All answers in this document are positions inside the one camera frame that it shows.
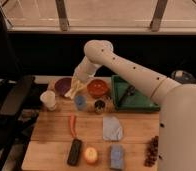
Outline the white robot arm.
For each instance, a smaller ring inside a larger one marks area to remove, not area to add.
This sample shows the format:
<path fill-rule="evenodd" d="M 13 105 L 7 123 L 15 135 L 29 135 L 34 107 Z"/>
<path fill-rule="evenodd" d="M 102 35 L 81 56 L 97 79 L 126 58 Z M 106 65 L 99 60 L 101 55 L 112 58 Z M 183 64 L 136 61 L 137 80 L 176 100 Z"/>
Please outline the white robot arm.
<path fill-rule="evenodd" d="M 84 45 L 74 75 L 83 83 L 105 66 L 160 106 L 158 171 L 196 171 L 196 84 L 181 84 L 113 52 L 107 40 Z"/>

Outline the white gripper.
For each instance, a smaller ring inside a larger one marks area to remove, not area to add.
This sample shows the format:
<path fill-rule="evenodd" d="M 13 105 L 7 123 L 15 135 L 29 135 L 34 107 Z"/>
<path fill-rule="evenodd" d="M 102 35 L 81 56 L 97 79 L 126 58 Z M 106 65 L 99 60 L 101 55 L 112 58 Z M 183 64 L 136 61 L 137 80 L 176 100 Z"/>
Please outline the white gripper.
<path fill-rule="evenodd" d="M 94 64 L 87 57 L 84 57 L 74 70 L 74 76 L 77 79 L 73 79 L 71 94 L 76 94 L 80 89 L 80 81 L 82 83 L 86 83 L 91 77 L 96 74 L 99 68 L 99 64 Z"/>

